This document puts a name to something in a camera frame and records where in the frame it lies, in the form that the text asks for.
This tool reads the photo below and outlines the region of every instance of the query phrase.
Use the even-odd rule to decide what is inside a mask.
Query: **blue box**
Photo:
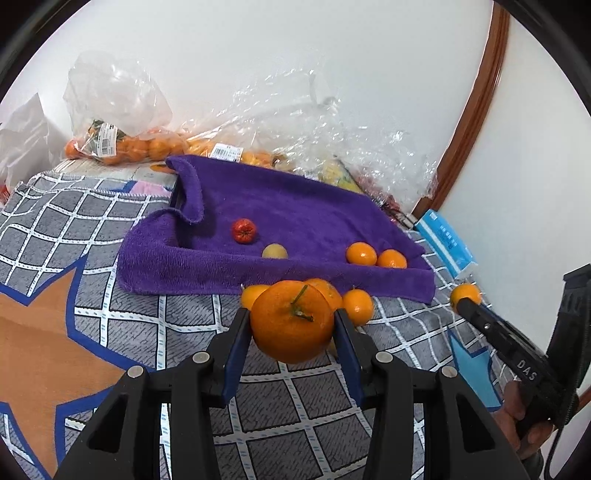
[[[462,280],[474,272],[478,264],[466,244],[445,218],[429,209],[414,226],[437,252],[456,280]]]

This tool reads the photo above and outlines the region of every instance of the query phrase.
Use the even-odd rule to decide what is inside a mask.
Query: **barcode label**
[[[104,123],[100,126],[99,136],[96,140],[96,156],[99,158],[114,157],[117,155],[117,127]]]
[[[217,158],[218,160],[226,161],[240,161],[243,150],[243,148],[233,147],[224,143],[216,143],[209,158]]]

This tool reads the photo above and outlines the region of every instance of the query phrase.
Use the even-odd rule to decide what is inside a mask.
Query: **purple towel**
[[[415,244],[367,197],[302,177],[185,155],[170,157],[186,194],[179,209],[159,210],[127,234],[117,279],[141,294],[239,294],[240,285],[319,277],[340,292],[430,303],[434,274]],[[249,218],[258,229],[250,245],[236,243],[231,225]],[[408,268],[363,267],[345,259],[367,242],[378,254],[399,250]],[[279,243],[289,259],[261,258]]]

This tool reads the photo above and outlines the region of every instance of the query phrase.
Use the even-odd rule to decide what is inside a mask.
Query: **silver screw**
[[[193,355],[193,362],[196,364],[204,364],[209,360],[209,353],[207,352],[197,352]]]
[[[138,378],[142,373],[144,373],[144,369],[139,365],[129,367],[129,370],[127,370],[127,374],[131,378]]]
[[[394,357],[390,352],[378,352],[375,354],[375,359],[381,364],[388,364],[394,359]]]
[[[444,377],[447,378],[456,378],[457,377],[457,370],[450,365],[446,365],[441,369],[441,373]]]

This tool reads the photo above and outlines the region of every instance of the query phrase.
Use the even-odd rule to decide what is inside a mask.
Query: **red tomato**
[[[232,236],[239,244],[250,244],[256,236],[256,226],[248,218],[240,218],[232,224]]]

